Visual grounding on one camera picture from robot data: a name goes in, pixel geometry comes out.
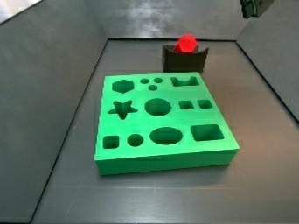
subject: rectangular hole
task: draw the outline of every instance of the rectangular hole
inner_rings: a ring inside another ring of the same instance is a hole
[[[192,138],[195,141],[211,141],[224,138],[220,126],[216,124],[194,125],[191,126]]]
[[[104,136],[103,138],[103,148],[115,149],[119,146],[119,136]]]
[[[198,100],[199,106],[202,109],[211,109],[211,101],[210,100]]]
[[[191,101],[179,101],[180,109],[194,109]]]

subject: green block top surface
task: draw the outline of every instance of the green block top surface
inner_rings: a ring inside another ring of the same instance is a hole
[[[236,149],[199,73],[106,77],[96,161]]]

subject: circular hole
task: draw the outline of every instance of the circular hole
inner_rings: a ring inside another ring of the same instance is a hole
[[[156,86],[156,85],[151,85],[151,86],[148,87],[148,89],[152,90],[152,91],[155,91],[155,90],[158,89],[158,86]]]
[[[171,112],[171,109],[171,103],[159,98],[150,100],[144,104],[144,110],[152,116],[166,116]]]
[[[156,83],[162,83],[164,80],[162,79],[162,78],[155,78],[154,79],[154,82],[156,82]]]
[[[150,82],[150,80],[148,79],[142,79],[140,82],[147,84]]]
[[[144,142],[144,138],[140,135],[134,134],[128,137],[127,142],[131,146],[136,147]]]
[[[175,128],[164,127],[155,129],[150,137],[158,144],[176,144],[183,140],[183,133]]]

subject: green foam block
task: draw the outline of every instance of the green foam block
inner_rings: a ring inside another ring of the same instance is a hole
[[[95,155],[102,175],[227,165],[238,150],[198,73],[106,77]]]

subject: small round hole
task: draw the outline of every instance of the small round hole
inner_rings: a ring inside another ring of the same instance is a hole
[[[148,87],[148,89],[152,90],[152,91],[155,91],[155,90],[158,89],[158,86],[156,86],[156,85],[151,85],[151,86]]]
[[[127,142],[131,146],[136,147],[144,142],[144,138],[140,135],[134,134],[128,137]]]
[[[155,83],[162,83],[163,81],[164,81],[164,80],[163,80],[162,78],[155,78],[155,79],[154,79],[154,82],[155,82]]]
[[[143,84],[147,84],[147,83],[150,82],[150,80],[148,80],[148,79],[142,79],[140,82],[142,82]]]

